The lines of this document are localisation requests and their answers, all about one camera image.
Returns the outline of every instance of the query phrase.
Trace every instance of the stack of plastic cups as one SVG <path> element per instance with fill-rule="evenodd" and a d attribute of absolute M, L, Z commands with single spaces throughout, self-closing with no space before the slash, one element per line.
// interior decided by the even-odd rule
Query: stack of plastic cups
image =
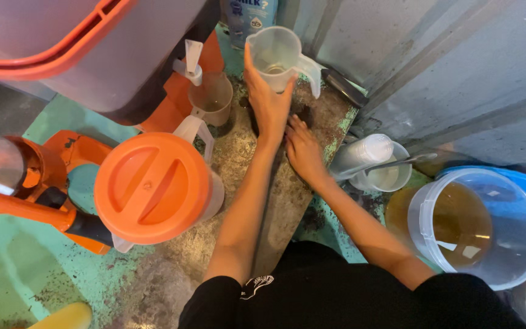
<path fill-rule="evenodd" d="M 336 152 L 329 171 L 337 181 L 352 178 L 359 171 L 389 160 L 393 142 L 381 133 L 343 145 Z"/>

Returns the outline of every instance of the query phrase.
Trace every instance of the left hand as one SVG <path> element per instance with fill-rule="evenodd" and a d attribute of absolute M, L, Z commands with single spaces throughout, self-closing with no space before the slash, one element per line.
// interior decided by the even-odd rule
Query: left hand
<path fill-rule="evenodd" d="M 249 102 L 255 112 L 259 126 L 259 141 L 279 146 L 288 120 L 297 74 L 289 79 L 285 91 L 282 94 L 277 94 L 261 78 L 253 66 L 251 49 L 247 43 L 245 44 L 245 71 L 243 75 L 249 92 Z"/>

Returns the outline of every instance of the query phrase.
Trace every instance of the brown liquid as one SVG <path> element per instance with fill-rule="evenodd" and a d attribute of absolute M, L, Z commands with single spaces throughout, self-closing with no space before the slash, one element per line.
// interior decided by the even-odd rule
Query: brown liquid
<path fill-rule="evenodd" d="M 417 189 L 397 191 L 387 204 L 385 224 L 391 233 L 417 251 L 407 227 L 407 210 Z M 478 262 L 491 245 L 492 223 L 486 207 L 470 189 L 450 183 L 442 190 L 434 207 L 434 236 L 444 258 L 455 268 Z"/>

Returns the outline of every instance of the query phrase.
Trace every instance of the person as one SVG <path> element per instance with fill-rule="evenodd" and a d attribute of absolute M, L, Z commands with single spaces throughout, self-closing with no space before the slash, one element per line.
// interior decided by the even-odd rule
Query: person
<path fill-rule="evenodd" d="M 274 93 L 246 45 L 244 79 L 257 146 L 179 328 L 526 328 L 482 280 L 435 275 L 340 189 L 306 123 L 289 116 L 296 78 Z M 284 131 L 294 170 L 330 206 L 368 264 L 348 264 L 319 243 L 290 242 L 272 273 L 249 277 Z"/>

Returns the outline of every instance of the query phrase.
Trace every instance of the white spigot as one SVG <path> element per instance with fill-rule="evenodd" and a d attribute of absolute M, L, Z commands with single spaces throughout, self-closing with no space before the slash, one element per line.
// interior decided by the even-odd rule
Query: white spigot
<path fill-rule="evenodd" d="M 202 68 L 198 65 L 202 47 L 202 42 L 186 39 L 186 63 L 179 59 L 173 61 L 173 70 L 189 79 L 194 86 L 202 84 Z"/>

